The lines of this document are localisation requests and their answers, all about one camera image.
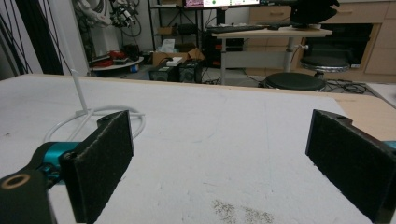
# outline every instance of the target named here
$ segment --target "monitor screen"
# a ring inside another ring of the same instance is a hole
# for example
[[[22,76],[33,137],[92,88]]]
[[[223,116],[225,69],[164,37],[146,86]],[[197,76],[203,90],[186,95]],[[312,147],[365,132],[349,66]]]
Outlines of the monitor screen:
[[[259,4],[260,0],[204,0],[204,7],[250,7]]]
[[[186,4],[184,7],[190,8],[190,7],[203,7],[204,6],[204,0],[186,0]]]

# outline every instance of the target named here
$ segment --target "wooden desk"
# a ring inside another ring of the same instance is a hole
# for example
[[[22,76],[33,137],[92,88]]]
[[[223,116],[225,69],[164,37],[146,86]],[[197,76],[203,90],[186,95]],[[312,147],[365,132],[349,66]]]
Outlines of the wooden desk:
[[[396,110],[378,98],[92,77],[81,87],[88,107],[128,105],[147,118],[97,224],[370,223],[304,151],[313,108],[394,139]],[[0,176],[26,165],[45,133],[80,109],[71,77],[1,81]],[[58,223],[74,223],[65,187],[49,197]]]
[[[213,34],[222,40],[221,44],[221,85],[225,85],[225,69],[237,67],[283,67],[285,72],[290,71],[291,58],[295,47],[295,37],[323,37],[331,35],[332,31],[323,29],[298,30],[291,27],[281,27],[277,31],[256,30],[234,32],[226,34]],[[247,52],[227,51],[226,40],[228,38],[276,38],[288,37],[289,42],[286,51],[276,52]]]

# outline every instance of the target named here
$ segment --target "black stool seat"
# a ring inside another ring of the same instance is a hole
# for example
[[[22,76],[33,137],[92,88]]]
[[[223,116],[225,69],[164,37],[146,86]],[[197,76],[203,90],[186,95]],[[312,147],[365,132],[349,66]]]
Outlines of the black stool seat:
[[[264,87],[295,91],[320,91],[326,82],[302,73],[275,73],[264,80]]]
[[[344,60],[332,57],[307,56],[300,60],[303,68],[326,73],[345,72],[349,69],[349,64]]]

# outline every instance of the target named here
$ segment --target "box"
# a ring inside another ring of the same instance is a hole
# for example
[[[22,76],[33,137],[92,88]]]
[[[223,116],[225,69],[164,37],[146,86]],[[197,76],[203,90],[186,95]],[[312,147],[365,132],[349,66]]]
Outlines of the box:
[[[165,58],[181,57],[182,62],[186,60],[203,60],[205,58],[204,54],[198,49],[194,48],[187,52],[179,53],[165,53],[165,52],[153,52],[152,53],[152,65],[157,66],[164,62]]]
[[[162,0],[161,5],[176,5],[183,7],[183,0]]]
[[[157,28],[157,35],[174,35],[175,33],[176,33],[176,27],[173,26]]]

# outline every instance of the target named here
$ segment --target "white table surface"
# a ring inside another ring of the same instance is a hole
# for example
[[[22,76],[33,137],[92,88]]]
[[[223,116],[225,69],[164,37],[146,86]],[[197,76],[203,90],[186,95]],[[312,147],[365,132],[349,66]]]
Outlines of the white table surface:
[[[370,223],[304,154],[312,110],[344,114],[334,99],[109,79],[81,86],[89,107],[128,105],[147,116],[96,223]],[[80,109],[71,77],[1,81],[0,176],[22,168],[45,133]],[[49,195],[58,222],[74,223],[65,187]]]

